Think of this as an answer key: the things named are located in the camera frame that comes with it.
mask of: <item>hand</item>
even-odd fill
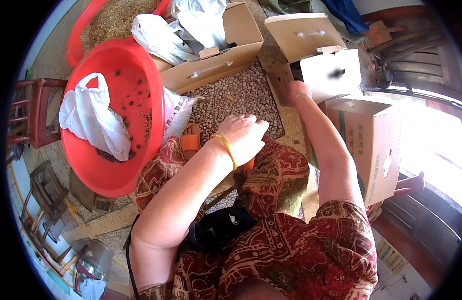
[[[261,140],[268,127],[269,123],[266,121],[256,122],[254,115],[231,115],[224,119],[216,134],[224,136],[229,141],[236,164],[244,165],[264,147]]]
[[[295,107],[297,100],[302,100],[302,98],[306,97],[298,97],[298,95],[305,94],[308,95],[311,99],[311,91],[309,87],[302,81],[295,80],[289,83],[289,95],[288,95],[288,103],[289,105]]]

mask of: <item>electrical wire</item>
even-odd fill
[[[392,287],[393,285],[396,285],[396,284],[397,284],[398,282],[400,282],[401,280],[403,280],[403,277],[401,277],[398,281],[396,281],[396,282],[393,283],[393,284],[385,285],[385,286],[380,286],[380,287],[378,287],[376,290],[374,290],[374,291],[371,293],[371,295],[373,295],[375,292],[377,292],[377,291],[379,291],[379,290],[382,291],[382,290],[384,290],[384,289],[387,289],[387,287]]]
[[[390,291],[390,289],[389,289],[387,286],[384,286],[381,290],[384,290],[384,289],[386,289],[386,290],[388,291],[388,293],[390,293],[390,296],[391,296],[391,297],[393,297],[393,298],[399,298],[399,299],[403,300],[402,297],[397,297],[397,296],[394,296],[393,294],[391,294],[391,291]]]

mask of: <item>gold bangle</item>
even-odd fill
[[[225,138],[224,136],[220,135],[220,134],[213,134],[209,139],[212,139],[213,137],[215,137],[216,139],[218,139],[219,141],[221,141],[224,146],[228,149],[229,151],[229,156],[231,156],[231,160],[232,160],[232,163],[234,165],[233,167],[233,171],[236,171],[236,169],[239,167],[238,164],[236,164],[236,162],[234,161],[234,157],[232,157],[232,152],[231,152],[231,143],[228,141],[227,138]]]

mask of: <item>plastic handle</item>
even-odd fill
[[[202,70],[199,70],[199,71],[195,71],[194,74],[191,76],[191,78],[197,78],[199,76],[199,74],[201,74],[202,72],[206,72],[206,71],[216,69],[216,68],[219,68],[219,67],[229,67],[230,65],[232,65],[232,61],[225,61],[224,63],[222,63],[220,65],[210,67],[210,68],[207,68],[207,69],[202,69]]]
[[[106,2],[107,0],[91,0],[79,15],[74,27],[72,27],[66,53],[67,61],[71,67],[75,68],[84,57],[84,50],[80,39],[82,31]],[[171,0],[161,1],[152,13],[154,15],[160,15],[164,19],[170,2]]]
[[[322,36],[323,37],[325,33],[326,32],[324,32],[323,30],[318,30],[316,32],[310,32],[310,33],[298,32],[296,35],[299,36],[300,38],[305,39],[308,36]]]

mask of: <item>black bag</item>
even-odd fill
[[[205,214],[199,222],[192,222],[184,242],[194,251],[218,254],[229,241],[255,224],[242,202],[237,202],[231,207]]]

